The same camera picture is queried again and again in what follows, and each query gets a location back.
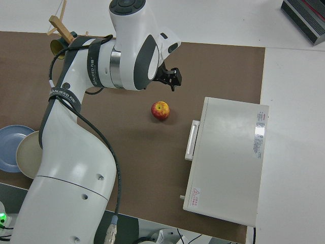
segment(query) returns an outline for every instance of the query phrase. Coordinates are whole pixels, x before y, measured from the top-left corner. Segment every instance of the cable connector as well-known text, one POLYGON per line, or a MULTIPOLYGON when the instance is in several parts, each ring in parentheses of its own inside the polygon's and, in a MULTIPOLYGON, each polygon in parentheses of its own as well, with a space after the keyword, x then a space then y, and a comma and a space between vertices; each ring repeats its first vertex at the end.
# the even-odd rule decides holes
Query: cable connector
POLYGON ((117 220, 118 220, 118 217, 116 215, 114 215, 112 217, 111 224, 107 229, 104 244, 114 244, 115 236, 117 233, 117 220))

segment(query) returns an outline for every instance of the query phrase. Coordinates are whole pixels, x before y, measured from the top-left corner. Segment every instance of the red apple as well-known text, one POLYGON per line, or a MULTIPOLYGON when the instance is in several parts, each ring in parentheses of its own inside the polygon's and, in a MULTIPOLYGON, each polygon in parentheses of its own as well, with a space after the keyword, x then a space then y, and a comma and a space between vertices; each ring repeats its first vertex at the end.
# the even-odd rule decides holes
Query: red apple
POLYGON ((169 115, 169 106, 164 101, 159 101, 151 106, 151 113, 159 120, 164 120, 169 115))

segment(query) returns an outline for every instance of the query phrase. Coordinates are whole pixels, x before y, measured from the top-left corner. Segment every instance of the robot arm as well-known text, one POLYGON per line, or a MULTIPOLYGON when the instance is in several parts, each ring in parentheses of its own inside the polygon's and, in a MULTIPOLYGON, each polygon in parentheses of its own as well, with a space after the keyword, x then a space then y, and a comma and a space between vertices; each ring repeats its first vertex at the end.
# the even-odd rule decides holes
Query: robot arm
MULTIPOLYGON (((116 40, 78 37, 69 46, 41 124, 42 163, 11 244, 93 243, 115 181, 114 157, 56 98, 79 112, 85 91, 93 86, 141 90, 152 80, 180 85, 178 69, 164 66, 180 41, 171 31, 158 31, 148 3, 112 1, 116 40)), ((108 232, 113 236, 116 230, 108 232)))
MULTIPOLYGON (((120 53, 119 78, 125 89, 141 90, 154 78, 160 79, 161 76, 155 77, 158 67, 181 44, 170 30, 157 27, 149 4, 145 0, 114 0, 110 4, 110 16, 116 30, 113 52, 120 53)), ((171 85, 180 85, 178 70, 175 77, 178 82, 171 85)))

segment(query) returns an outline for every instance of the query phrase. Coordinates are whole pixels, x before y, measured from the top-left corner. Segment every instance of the white cable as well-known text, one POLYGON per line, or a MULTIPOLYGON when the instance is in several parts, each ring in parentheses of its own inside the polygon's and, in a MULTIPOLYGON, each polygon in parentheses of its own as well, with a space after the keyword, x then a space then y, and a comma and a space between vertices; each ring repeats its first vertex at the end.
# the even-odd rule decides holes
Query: white cable
POLYGON ((51 88, 55 87, 53 80, 49 80, 49 83, 50 83, 51 88))

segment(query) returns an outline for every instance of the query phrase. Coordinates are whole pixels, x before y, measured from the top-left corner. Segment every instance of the brown table surface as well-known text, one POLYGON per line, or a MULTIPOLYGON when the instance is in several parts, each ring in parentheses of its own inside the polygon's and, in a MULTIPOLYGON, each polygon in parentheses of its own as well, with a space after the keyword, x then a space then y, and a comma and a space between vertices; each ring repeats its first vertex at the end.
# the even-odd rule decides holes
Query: brown table surface
MULTIPOLYGON (((0 128, 19 124, 39 130, 54 38, 0 32, 0 128)), ((245 242, 246 226, 185 211, 179 196, 185 195, 191 166, 184 159, 191 122, 201 118, 204 97, 259 103, 264 53, 256 47, 183 43, 166 60, 168 69, 178 67, 183 76, 175 92, 152 82, 142 91, 105 89, 85 95, 81 113, 107 136, 121 164, 122 214, 245 242), (160 100, 171 109, 163 122, 150 112, 160 100)), ((55 65, 54 78, 61 66, 62 61, 55 65)), ((28 189, 32 180, 0 171, 0 182, 28 189)), ((114 209, 116 192, 115 186, 109 210, 114 209)))

